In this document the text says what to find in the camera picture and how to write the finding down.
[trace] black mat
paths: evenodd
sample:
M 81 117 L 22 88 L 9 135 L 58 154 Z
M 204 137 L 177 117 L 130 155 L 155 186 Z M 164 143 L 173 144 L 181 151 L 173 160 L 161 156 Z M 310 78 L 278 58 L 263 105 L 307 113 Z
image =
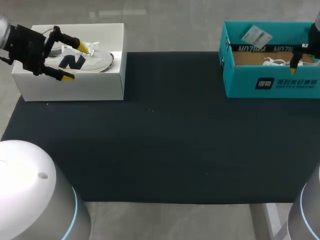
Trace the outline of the black mat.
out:
M 320 100 L 228 99 L 216 52 L 132 52 L 125 101 L 20 98 L 12 139 L 85 201 L 292 202 L 320 159 Z

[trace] paper tag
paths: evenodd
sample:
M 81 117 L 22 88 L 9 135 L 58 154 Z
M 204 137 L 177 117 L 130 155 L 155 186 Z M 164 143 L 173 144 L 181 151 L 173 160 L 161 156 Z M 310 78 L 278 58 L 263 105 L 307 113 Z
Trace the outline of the paper tag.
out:
M 258 49 L 262 49 L 271 39 L 272 36 L 269 33 L 261 30 L 255 25 L 253 25 L 242 37 L 243 41 L 252 44 Z

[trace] gray floor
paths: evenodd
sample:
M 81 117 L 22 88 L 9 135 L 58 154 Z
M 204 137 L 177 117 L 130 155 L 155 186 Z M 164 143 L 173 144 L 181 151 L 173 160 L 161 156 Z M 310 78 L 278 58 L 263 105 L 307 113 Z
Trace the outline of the gray floor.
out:
M 216 51 L 224 20 L 313 21 L 319 0 L 2 0 L 13 24 L 125 23 L 129 51 Z M 19 97 L 0 62 L 0 136 Z M 248 205 L 87 204 L 93 240 L 253 240 Z M 290 204 L 278 204 L 284 222 Z

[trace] shoe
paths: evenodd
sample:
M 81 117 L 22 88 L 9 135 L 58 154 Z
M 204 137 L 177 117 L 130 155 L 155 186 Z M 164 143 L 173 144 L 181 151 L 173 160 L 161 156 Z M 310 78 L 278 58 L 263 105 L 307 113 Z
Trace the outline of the shoe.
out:
M 104 72 L 114 61 L 111 52 L 98 49 L 98 42 L 84 43 L 89 54 L 80 52 L 71 46 L 63 44 L 61 47 L 53 48 L 45 65 L 55 69 L 61 69 L 68 73 L 100 73 Z

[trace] shoe box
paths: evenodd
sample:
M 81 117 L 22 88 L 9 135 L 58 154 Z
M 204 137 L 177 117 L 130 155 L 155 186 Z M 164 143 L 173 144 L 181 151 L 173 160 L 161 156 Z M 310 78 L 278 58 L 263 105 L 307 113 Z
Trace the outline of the shoe box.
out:
M 39 33 L 54 25 L 34 25 Z M 123 23 L 58 25 L 63 34 L 79 38 L 82 42 L 99 42 L 99 50 L 111 52 L 112 65 L 104 72 L 77 72 L 73 81 L 58 81 L 50 76 L 33 75 L 15 61 L 12 76 L 25 101 L 99 101 L 123 100 L 125 90 L 127 46 Z
M 295 74 L 289 65 L 263 65 L 265 58 L 290 61 L 293 47 L 308 43 L 311 25 L 312 22 L 226 21 L 219 60 L 227 97 L 320 98 L 320 65 L 314 64 L 318 59 L 304 54 L 301 61 L 314 65 L 298 66 Z

